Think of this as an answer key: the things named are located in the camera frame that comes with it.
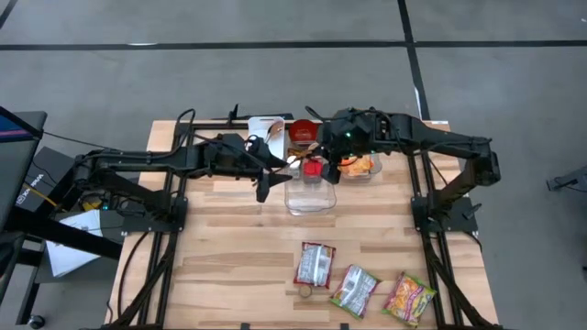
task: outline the chip bag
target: chip bag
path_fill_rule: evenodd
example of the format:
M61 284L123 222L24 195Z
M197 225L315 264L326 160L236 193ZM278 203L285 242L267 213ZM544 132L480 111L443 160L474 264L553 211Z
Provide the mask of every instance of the chip bag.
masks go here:
M337 250L317 243L302 243L302 258L293 283L326 287L330 285L332 259Z
M402 272L382 312L395 316L407 325L418 326L420 316L435 294L436 291L422 284L419 279Z
M365 269L350 265L345 279L330 296L330 301L354 317L362 319L367 311L367 303L380 282L381 280L370 275Z

